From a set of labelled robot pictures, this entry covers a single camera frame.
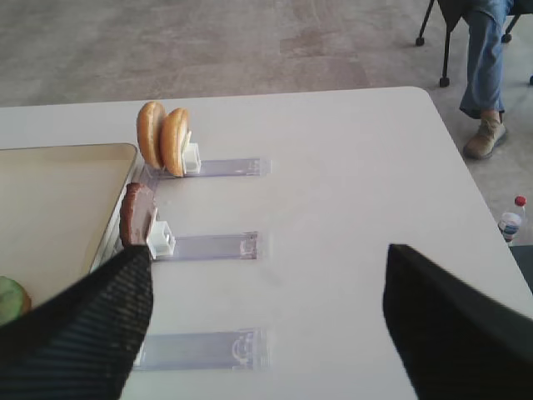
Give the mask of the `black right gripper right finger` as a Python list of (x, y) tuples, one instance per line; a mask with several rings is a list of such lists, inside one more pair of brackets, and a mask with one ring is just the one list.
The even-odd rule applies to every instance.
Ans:
[(414, 248), (388, 248), (382, 310), (419, 399), (530, 399), (532, 321)]

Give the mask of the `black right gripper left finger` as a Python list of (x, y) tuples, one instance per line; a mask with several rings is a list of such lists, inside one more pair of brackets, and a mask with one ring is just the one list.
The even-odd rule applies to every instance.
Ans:
[(119, 399), (152, 310), (149, 250), (127, 247), (1, 327), (1, 397)]

